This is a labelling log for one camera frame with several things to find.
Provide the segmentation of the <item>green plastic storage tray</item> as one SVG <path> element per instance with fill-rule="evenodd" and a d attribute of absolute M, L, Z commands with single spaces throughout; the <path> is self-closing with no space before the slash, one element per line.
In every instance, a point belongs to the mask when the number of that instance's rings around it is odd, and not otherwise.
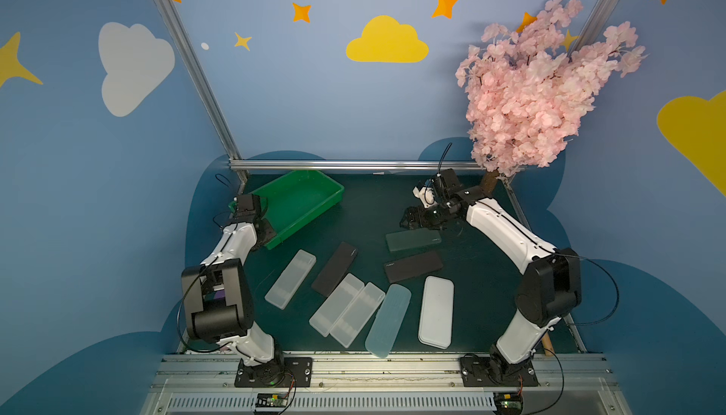
<path fill-rule="evenodd" d="M 340 183 L 314 170 L 292 171 L 252 191 L 261 203 L 259 247 L 272 250 L 281 245 L 340 203 L 344 191 Z"/>

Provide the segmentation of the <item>dark green pencil case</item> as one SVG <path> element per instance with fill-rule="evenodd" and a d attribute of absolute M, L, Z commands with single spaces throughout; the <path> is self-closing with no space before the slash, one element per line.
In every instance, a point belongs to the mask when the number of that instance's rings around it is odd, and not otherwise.
<path fill-rule="evenodd" d="M 386 242 L 390 252 L 405 252 L 440 245 L 442 237 L 439 231 L 415 229 L 388 233 Z"/>

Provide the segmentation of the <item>dark grey pencil case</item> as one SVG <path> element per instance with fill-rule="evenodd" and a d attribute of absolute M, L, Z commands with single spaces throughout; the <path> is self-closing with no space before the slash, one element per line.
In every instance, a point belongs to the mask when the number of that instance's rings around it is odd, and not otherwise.
<path fill-rule="evenodd" d="M 424 252 L 384 265 L 384 271 L 391 284 L 416 278 L 444 268 L 438 252 Z"/>

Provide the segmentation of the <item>black pencil case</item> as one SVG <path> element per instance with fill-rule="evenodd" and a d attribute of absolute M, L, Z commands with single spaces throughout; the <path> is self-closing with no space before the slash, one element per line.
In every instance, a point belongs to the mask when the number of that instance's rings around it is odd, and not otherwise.
<path fill-rule="evenodd" d="M 353 245 L 341 242 L 311 287 L 323 297 L 329 297 L 342 282 L 349 268 L 357 258 L 358 250 Z"/>

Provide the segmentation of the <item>white opaque pencil case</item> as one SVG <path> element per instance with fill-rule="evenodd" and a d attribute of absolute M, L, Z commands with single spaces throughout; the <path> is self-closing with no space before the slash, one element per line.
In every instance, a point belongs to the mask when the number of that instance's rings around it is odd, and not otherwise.
<path fill-rule="evenodd" d="M 445 350 L 451 345 L 455 286 L 450 280 L 428 276 L 423 288 L 418 339 Z"/>

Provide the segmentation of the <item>light teal frosted pencil case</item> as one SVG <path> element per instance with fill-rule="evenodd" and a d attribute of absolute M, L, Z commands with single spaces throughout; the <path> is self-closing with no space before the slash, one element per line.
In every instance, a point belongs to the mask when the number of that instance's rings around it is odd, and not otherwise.
<path fill-rule="evenodd" d="M 410 306 L 411 292 L 400 284 L 392 284 L 377 311 L 365 348 L 378 358 L 387 358 L 393 349 L 403 320 Z"/>

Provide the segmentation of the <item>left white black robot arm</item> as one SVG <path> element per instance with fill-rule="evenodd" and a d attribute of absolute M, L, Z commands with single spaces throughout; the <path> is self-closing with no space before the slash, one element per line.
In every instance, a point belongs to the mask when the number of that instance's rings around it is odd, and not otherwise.
<path fill-rule="evenodd" d="M 180 338 L 213 344 L 216 352 L 236 352 L 249 368 L 282 365 L 279 345 L 255 320 L 253 292 L 244 269 L 250 253 L 276 235 L 266 219 L 267 208 L 259 195 L 237 196 L 217 246 L 198 267 L 181 274 L 177 326 L 185 332 Z"/>

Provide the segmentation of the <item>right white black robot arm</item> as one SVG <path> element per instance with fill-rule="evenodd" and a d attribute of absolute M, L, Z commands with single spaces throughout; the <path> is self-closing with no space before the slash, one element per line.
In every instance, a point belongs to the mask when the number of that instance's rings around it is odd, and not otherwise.
<path fill-rule="evenodd" d="M 507 213 L 478 186 L 466 188 L 456 172 L 445 169 L 417 184 L 412 194 L 419 206 L 406 209 L 408 229 L 439 229 L 463 219 L 497 245 L 522 275 L 514 297 L 516 312 L 506 332 L 493 345 L 491 358 L 501 368 L 531 359 L 545 333 L 582 302 L 580 256 L 558 249 Z"/>

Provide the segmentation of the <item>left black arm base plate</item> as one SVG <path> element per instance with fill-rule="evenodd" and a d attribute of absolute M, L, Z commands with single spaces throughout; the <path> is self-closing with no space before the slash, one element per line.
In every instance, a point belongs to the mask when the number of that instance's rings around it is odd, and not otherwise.
<path fill-rule="evenodd" d="M 313 359 L 311 357 L 290 357 L 274 359 L 266 364 L 247 366 L 240 360 L 234 386 L 236 388 L 309 388 Z"/>

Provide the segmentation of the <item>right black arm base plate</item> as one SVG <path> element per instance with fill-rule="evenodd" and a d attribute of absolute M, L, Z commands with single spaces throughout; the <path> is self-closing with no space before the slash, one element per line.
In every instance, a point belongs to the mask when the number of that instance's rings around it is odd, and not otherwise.
<path fill-rule="evenodd" d="M 499 356 L 465 354 L 459 359 L 461 378 L 467 388 L 538 387 L 539 381 L 530 359 L 510 364 Z"/>

